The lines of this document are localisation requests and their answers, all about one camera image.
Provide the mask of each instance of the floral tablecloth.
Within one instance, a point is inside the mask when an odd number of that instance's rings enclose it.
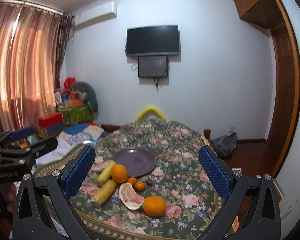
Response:
[[[101,208],[94,208],[90,198],[99,188],[94,184],[98,174],[93,171],[70,202],[96,237],[98,232],[126,240],[196,239],[222,205],[198,161],[199,145],[199,133],[178,122],[160,119],[125,125],[94,145],[96,164],[126,148],[147,148],[155,154],[156,168],[140,178],[151,179],[154,185],[140,194],[165,199],[167,209],[162,217],[151,218],[142,209],[129,211],[121,203],[118,189]],[[62,169],[83,147],[77,145],[63,159],[39,168],[34,175],[44,176]]]

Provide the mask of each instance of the blue handle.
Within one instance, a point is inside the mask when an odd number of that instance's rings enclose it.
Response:
[[[205,146],[199,150],[199,161],[218,196],[227,200],[231,195],[230,182]]]
[[[64,195],[67,200],[77,195],[96,158],[96,152],[92,146],[86,146],[81,153],[83,154],[80,160],[72,168],[71,172],[65,179]]]
[[[30,135],[33,135],[33,134],[34,134],[34,128],[32,126],[29,126],[29,127],[12,132],[10,134],[10,140],[17,142],[17,141],[19,141],[23,138],[26,138]]]

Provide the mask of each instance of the green basket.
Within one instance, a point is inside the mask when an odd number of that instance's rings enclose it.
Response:
[[[66,126],[72,126],[93,120],[92,112],[90,111],[88,105],[62,108],[58,107],[57,111],[62,114],[63,122]]]

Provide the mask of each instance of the door frame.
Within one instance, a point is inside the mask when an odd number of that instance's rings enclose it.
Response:
[[[283,145],[283,149],[279,155],[279,159],[274,167],[274,170],[271,173],[271,177],[275,178],[277,176],[277,174],[279,173],[288,153],[289,153],[289,149],[296,131],[296,127],[297,127],[297,123],[298,123],[298,118],[299,118],[299,111],[300,111],[300,58],[299,58],[299,51],[298,51],[298,45],[297,45],[297,41],[294,35],[294,31],[290,22],[290,19],[288,17],[288,14],[283,6],[283,4],[281,3],[281,0],[275,0],[279,10],[282,14],[283,20],[284,20],[284,24],[286,25],[286,28],[288,30],[288,34],[289,34],[289,39],[290,39],[290,43],[291,43],[291,48],[292,48],[292,55],[293,55],[293,64],[294,64],[294,69],[295,69],[295,94],[294,94],[294,103],[293,103],[293,111],[292,111],[292,117],[291,117],[291,122],[290,122],[290,126],[289,126],[289,130],[288,130],[288,135],[287,138],[285,140],[285,143]],[[278,75],[278,60],[277,60],[277,48],[275,46],[274,48],[275,51],[275,57],[276,57],[276,69],[277,69],[277,77],[276,77],[276,83],[278,84],[280,82],[279,80],[279,75]],[[270,128],[270,132],[269,132],[269,136],[272,133],[272,129],[273,129],[273,125],[274,125],[274,119],[276,117],[276,109],[277,109],[277,103],[278,103],[278,87],[276,86],[276,97],[275,97],[275,103],[274,103],[274,114],[273,114],[273,118],[272,118],[272,123],[271,123],[271,128]]]

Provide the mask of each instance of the purple plate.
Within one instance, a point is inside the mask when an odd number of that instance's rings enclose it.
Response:
[[[114,154],[112,159],[126,167],[129,177],[146,175],[155,168],[156,159],[147,149],[125,149]]]

